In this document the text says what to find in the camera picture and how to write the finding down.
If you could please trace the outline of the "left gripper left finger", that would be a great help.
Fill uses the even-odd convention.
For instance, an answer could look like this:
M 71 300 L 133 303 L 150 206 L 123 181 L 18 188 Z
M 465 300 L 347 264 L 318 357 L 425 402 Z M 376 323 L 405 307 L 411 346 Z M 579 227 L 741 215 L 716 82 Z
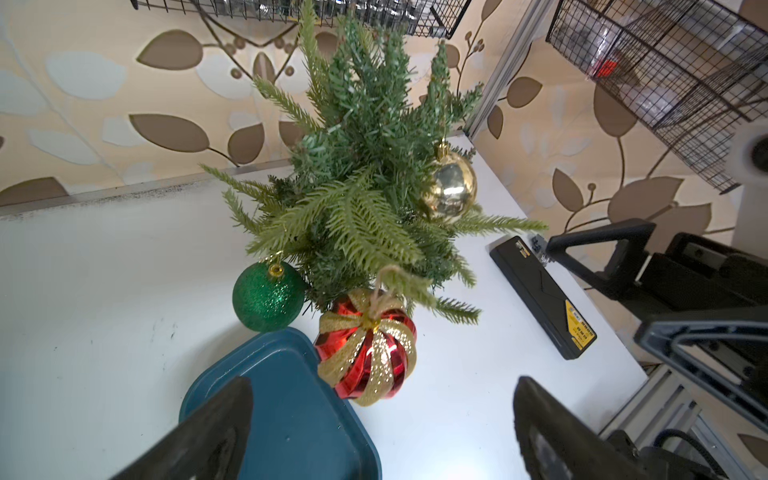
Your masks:
M 236 479 L 247 449 L 253 391 L 247 378 L 230 381 L 117 479 Z

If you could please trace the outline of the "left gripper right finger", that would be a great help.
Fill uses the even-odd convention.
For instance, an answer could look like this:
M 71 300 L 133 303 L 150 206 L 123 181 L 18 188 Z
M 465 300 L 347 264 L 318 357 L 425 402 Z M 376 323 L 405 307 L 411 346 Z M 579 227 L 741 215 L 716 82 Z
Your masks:
M 532 479 L 648 477 L 529 376 L 518 380 L 513 413 L 521 456 Z

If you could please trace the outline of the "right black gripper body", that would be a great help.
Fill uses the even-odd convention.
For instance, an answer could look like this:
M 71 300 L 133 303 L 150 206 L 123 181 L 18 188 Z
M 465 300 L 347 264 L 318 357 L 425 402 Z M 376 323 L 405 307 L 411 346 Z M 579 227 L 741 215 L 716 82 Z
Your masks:
M 679 234 L 654 254 L 637 282 L 653 315 L 765 306 L 767 263 L 740 250 L 692 234 Z

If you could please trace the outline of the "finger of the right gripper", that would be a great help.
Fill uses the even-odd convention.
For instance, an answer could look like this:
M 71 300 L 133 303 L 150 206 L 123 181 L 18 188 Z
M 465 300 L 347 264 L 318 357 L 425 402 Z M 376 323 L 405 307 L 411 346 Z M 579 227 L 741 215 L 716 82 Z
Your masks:
M 644 266 L 655 229 L 655 223 L 633 218 L 552 236 L 545 255 L 593 290 L 619 300 Z
M 637 330 L 648 353 L 767 430 L 767 308 L 658 314 Z

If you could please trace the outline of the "green glitter ball ornament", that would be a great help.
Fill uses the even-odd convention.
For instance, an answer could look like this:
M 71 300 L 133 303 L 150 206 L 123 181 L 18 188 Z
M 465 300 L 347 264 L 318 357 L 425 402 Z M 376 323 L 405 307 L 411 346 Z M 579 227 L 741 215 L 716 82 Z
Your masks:
M 301 313 L 306 284 L 286 262 L 257 262 L 237 278 L 232 306 L 239 321 L 255 332 L 288 327 Z

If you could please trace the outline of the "red gold striped ornament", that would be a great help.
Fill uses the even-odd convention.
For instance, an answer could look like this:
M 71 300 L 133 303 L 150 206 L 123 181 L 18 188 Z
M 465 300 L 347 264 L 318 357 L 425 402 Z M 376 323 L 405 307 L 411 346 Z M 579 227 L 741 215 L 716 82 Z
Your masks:
M 317 374 L 340 398 L 371 406 L 395 396 L 414 371 L 416 337 L 397 298 L 352 290 L 320 317 Z

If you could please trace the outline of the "small green christmas tree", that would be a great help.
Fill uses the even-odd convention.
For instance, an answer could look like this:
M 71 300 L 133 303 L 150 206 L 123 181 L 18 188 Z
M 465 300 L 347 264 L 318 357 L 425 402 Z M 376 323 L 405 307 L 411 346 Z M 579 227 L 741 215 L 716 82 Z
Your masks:
M 291 174 L 259 183 L 215 172 L 234 223 L 251 236 L 248 253 L 257 262 L 291 265 L 306 284 L 303 307 L 328 311 L 350 291 L 371 289 L 407 309 L 476 323 L 477 307 L 438 293 L 452 279 L 476 283 L 456 239 L 543 229 L 537 221 L 488 215 L 476 203 L 452 223 L 426 214 L 436 148 L 474 110 L 481 89 L 452 89 L 447 47 L 439 44 L 426 94 L 413 104 L 402 31 L 343 16 L 336 51 L 325 56 L 317 24 L 313 2 L 303 2 L 297 38 L 310 109 L 271 82 L 254 82 L 302 129 Z

